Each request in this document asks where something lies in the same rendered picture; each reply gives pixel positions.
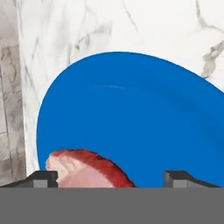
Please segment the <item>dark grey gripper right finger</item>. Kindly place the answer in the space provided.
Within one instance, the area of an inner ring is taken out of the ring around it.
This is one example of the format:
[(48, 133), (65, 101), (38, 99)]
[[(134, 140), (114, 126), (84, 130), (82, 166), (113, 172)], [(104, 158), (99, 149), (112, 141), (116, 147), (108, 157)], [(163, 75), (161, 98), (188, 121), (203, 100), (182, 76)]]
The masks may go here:
[(217, 185), (198, 180), (186, 171), (165, 171), (163, 187), (169, 188), (218, 188)]

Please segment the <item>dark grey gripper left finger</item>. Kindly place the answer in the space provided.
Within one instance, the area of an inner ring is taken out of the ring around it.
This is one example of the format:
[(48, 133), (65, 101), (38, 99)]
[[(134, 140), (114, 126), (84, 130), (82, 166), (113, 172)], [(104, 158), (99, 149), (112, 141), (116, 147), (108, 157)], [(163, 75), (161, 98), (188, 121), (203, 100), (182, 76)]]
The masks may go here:
[(56, 171), (35, 171), (29, 177), (3, 187), (57, 188), (57, 179), (58, 173)]

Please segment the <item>red raw steak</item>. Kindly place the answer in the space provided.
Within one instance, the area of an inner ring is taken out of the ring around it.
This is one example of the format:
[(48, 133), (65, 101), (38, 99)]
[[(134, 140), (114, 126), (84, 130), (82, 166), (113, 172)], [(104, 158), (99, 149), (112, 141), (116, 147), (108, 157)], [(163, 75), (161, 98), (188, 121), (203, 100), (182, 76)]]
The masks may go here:
[(58, 173), (60, 188), (134, 187), (115, 163), (89, 150), (58, 150), (46, 160), (45, 168)]

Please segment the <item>blue plate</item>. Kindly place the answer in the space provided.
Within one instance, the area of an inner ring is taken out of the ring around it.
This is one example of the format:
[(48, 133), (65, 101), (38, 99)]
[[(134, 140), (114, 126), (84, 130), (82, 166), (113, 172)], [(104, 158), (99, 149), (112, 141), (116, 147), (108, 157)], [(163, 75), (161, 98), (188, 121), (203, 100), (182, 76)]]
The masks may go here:
[(140, 53), (81, 59), (54, 80), (38, 113), (38, 162), (64, 149), (112, 160), (139, 187), (160, 187), (171, 170), (224, 187), (224, 93)]

